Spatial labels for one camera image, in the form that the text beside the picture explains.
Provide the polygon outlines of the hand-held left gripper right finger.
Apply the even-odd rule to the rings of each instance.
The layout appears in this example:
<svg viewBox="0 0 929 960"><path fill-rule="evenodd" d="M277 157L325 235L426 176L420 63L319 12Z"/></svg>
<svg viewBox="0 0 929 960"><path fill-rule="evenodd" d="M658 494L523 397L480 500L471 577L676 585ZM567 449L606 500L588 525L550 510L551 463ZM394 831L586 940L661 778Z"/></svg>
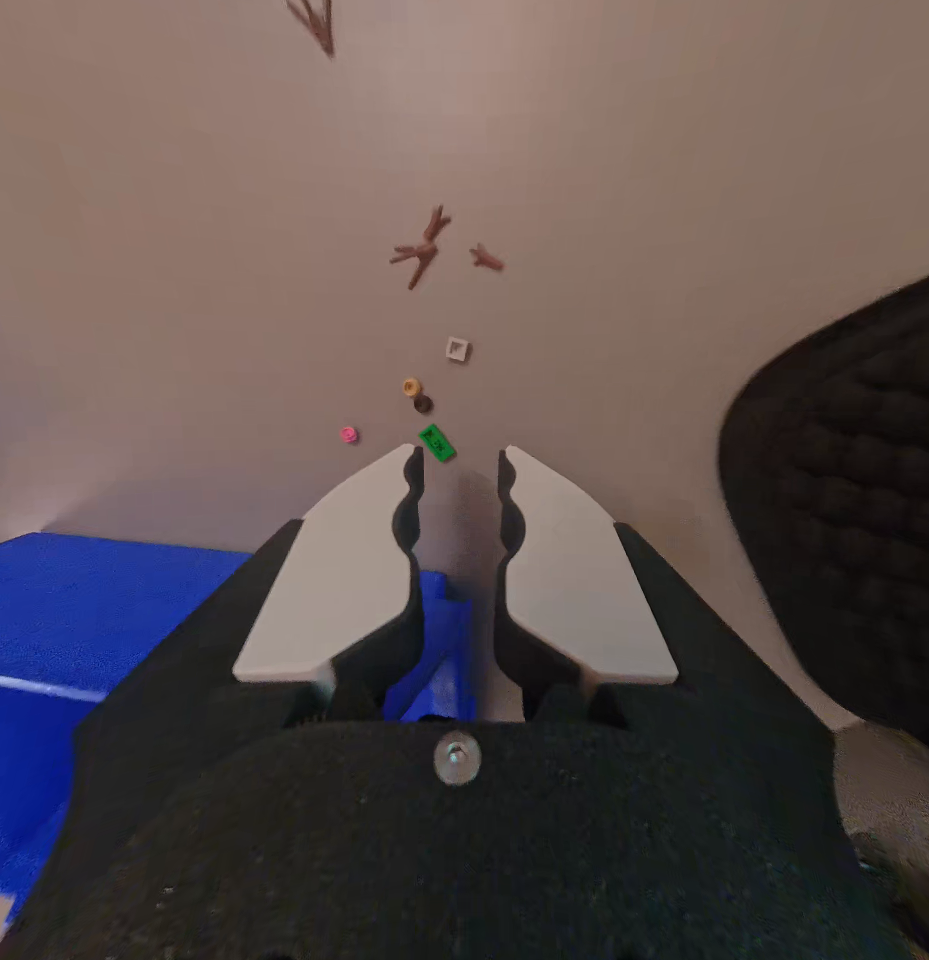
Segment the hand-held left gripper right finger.
<svg viewBox="0 0 929 960"><path fill-rule="evenodd" d="M494 658L522 719L555 688L589 704L604 688L673 687L679 666L612 515L517 445L499 452L497 494Z"/></svg>

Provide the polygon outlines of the dark brown twig brick piece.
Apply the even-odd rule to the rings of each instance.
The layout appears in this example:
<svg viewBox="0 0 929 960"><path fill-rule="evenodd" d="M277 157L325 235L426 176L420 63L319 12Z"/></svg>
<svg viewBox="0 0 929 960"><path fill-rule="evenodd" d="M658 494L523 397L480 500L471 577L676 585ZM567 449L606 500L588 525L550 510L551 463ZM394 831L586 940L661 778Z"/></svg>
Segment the dark brown twig brick piece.
<svg viewBox="0 0 929 960"><path fill-rule="evenodd" d="M285 1L285 6L328 59L335 57L332 1Z"/></svg>

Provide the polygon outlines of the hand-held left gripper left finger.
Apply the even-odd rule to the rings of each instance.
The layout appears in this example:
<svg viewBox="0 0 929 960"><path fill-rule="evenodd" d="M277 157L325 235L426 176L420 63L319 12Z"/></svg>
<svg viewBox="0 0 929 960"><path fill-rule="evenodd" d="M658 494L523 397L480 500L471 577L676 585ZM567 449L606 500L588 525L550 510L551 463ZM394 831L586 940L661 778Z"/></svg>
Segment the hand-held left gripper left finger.
<svg viewBox="0 0 929 960"><path fill-rule="evenodd" d="M420 661L423 449L399 445L308 510L237 655L243 684L303 683L378 706Z"/></svg>

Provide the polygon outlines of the blue plastic storage bin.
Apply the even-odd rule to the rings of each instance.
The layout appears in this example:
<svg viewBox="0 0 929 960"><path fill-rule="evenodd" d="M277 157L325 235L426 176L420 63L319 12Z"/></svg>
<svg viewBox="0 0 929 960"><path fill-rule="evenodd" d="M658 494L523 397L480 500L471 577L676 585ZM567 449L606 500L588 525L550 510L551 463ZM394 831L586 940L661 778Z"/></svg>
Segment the blue plastic storage bin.
<svg viewBox="0 0 929 960"><path fill-rule="evenodd" d="M68 534L0 543L0 932L81 894L184 786L322 717L231 673L300 521L253 554Z"/></svg>

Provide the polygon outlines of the black wrist rest cushion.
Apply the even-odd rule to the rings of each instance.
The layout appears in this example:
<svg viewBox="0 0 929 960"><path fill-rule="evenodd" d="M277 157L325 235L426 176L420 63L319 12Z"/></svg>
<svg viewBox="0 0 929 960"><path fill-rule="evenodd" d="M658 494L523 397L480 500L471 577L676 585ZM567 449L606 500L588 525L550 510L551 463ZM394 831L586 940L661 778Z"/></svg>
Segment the black wrist rest cushion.
<svg viewBox="0 0 929 960"><path fill-rule="evenodd" d="M929 275L760 368L727 411L718 463L805 673L929 749Z"/></svg>

